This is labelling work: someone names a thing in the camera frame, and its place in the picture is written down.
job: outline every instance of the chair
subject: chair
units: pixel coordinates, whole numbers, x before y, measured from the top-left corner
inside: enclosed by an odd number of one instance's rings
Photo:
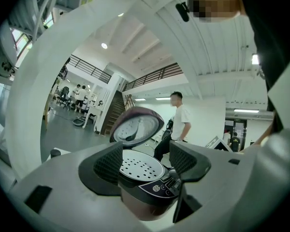
[[[69,107],[69,110],[71,109],[71,105],[74,104],[76,102],[76,98],[74,96],[71,96],[67,102],[65,103],[64,107],[65,108],[66,106]]]

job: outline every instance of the white t-shirt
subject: white t-shirt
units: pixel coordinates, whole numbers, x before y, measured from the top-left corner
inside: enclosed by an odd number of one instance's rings
[[[176,109],[176,113],[173,120],[173,132],[171,135],[171,138],[173,140],[177,140],[180,137],[185,127],[185,123],[190,122],[189,117],[190,113],[184,105],[181,105]]]
[[[75,89],[73,89],[73,91],[74,91],[75,93],[72,92],[72,95],[71,95],[71,96],[73,96],[73,97],[76,98],[76,97],[77,97],[77,94],[76,94],[76,93],[78,92],[78,90],[79,90],[79,87],[75,87]]]
[[[231,134],[230,133],[225,133],[225,134],[223,134],[223,141],[226,143],[226,144],[228,144],[228,140],[230,140],[231,139]]]
[[[83,101],[83,100],[85,99],[85,96],[87,95],[87,91],[84,90],[84,89],[81,89],[81,90],[78,91],[78,92],[79,92],[79,94],[78,94],[78,96],[77,96],[77,99],[78,99],[79,101]]]

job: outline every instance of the balcony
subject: balcony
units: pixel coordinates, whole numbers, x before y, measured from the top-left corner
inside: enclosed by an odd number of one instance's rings
[[[111,75],[105,73],[104,71],[101,71],[100,69],[94,67],[93,65],[87,63],[86,61],[83,61],[82,59],[71,55],[71,60],[69,62],[70,65],[73,67],[82,70],[83,72],[99,79],[100,81],[108,84],[108,82],[111,79]]]
[[[166,67],[163,67],[157,71],[149,73],[143,77],[140,77],[134,80],[133,82],[127,83],[123,91],[127,91],[135,87],[142,86],[144,84],[148,84],[154,81],[158,81],[160,79],[164,79],[179,74],[183,74],[183,71],[181,70],[181,68],[177,63],[174,63]]]

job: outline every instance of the staircase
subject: staircase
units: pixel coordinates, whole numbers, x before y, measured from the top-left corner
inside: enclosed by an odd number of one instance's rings
[[[102,125],[102,129],[100,134],[109,135],[111,133],[111,129],[115,124],[118,117],[125,111],[125,104],[122,99],[122,93],[116,91],[112,103],[107,111],[104,123]]]

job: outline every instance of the person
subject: person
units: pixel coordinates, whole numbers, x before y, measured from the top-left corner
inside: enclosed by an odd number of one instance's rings
[[[171,94],[171,105],[176,106],[176,113],[173,120],[172,133],[162,140],[155,148],[154,158],[161,161],[164,154],[170,152],[170,141],[187,142],[186,136],[191,128],[190,114],[184,106],[183,95],[180,92]]]
[[[231,139],[231,134],[230,134],[230,130],[227,130],[226,133],[223,134],[223,138],[222,140],[227,144],[229,145],[230,143],[230,139]]]
[[[218,22],[238,15],[249,18],[269,91],[290,62],[290,0],[188,0],[187,6],[194,17],[205,22]],[[274,120],[254,145],[283,129],[270,100],[268,111],[274,111]]]
[[[80,84],[78,84],[73,90],[72,90],[72,97],[76,98],[77,92],[79,91],[79,88],[81,87]]]
[[[79,109],[78,112],[81,113],[82,112],[82,106],[83,106],[83,102],[85,100],[85,96],[87,95],[87,91],[85,90],[86,86],[83,85],[82,89],[80,91],[78,91],[76,94],[77,96],[77,100],[75,102],[75,112],[77,111],[77,108]]]
[[[241,141],[237,137],[237,133],[236,132],[233,135],[234,136],[231,138],[229,146],[231,147],[231,150],[233,152],[239,152],[240,151]]]

